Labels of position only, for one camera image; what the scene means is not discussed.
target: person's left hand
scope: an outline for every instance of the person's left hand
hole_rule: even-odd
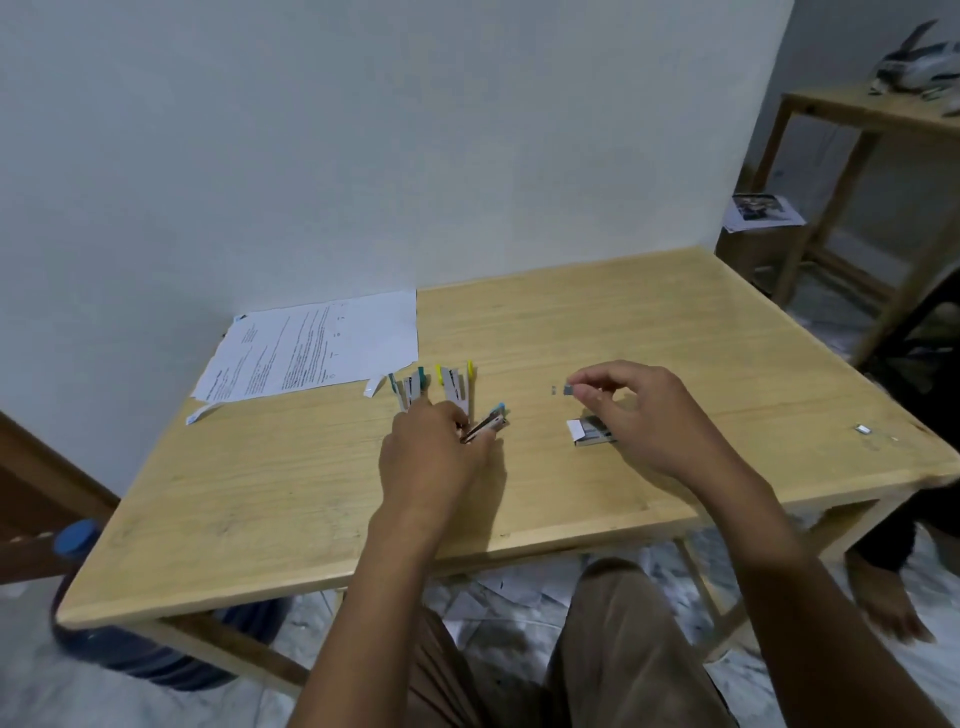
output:
[[[432,404],[426,395],[394,417],[393,431],[380,448],[383,504],[374,515],[377,525],[393,536],[400,530],[403,537],[424,539],[436,549],[496,439],[487,430],[462,444],[457,425],[467,423],[452,401]]]

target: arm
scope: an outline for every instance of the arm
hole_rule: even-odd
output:
[[[788,725],[949,726],[676,376],[616,361],[568,381],[625,457],[680,480],[713,518]],[[629,408],[620,387],[636,393]]]
[[[398,726],[406,712],[423,583],[460,497],[495,437],[461,445],[467,417],[426,397],[394,417],[380,451],[383,504],[290,726]]]

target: forearm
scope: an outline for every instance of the forearm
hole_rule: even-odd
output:
[[[290,726],[400,725],[435,545],[371,520],[367,543]]]
[[[694,485],[728,546],[787,723],[947,726],[739,457]]]

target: tiled floor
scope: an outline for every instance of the tiled floor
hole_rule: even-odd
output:
[[[804,274],[792,313],[836,352],[852,349],[871,313],[843,289]],[[693,537],[711,580],[735,598],[732,569],[719,536]],[[622,546],[615,553],[640,563],[663,588],[678,623],[691,639],[709,629],[692,580],[671,544]],[[481,692],[504,725],[526,725],[533,690],[564,623],[569,595],[589,557],[571,556],[429,585],[428,606],[446,618],[472,665]],[[846,589],[842,570],[834,571]],[[960,725],[960,579],[944,571],[933,544],[921,533],[904,578],[936,644],[889,644],[898,659]],[[176,725],[236,728],[284,725],[293,701],[237,680],[217,690],[183,694],[73,662],[60,655],[46,611],[56,580],[31,584],[22,594],[0,591],[0,726],[153,728]],[[332,594],[298,597],[276,647],[311,665],[331,620]],[[709,667],[743,728],[782,725],[766,667],[749,654],[731,652]]]

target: brown wooden door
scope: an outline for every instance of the brown wooden door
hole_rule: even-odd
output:
[[[82,519],[105,525],[120,499],[0,413],[0,584],[65,573],[53,539]]]

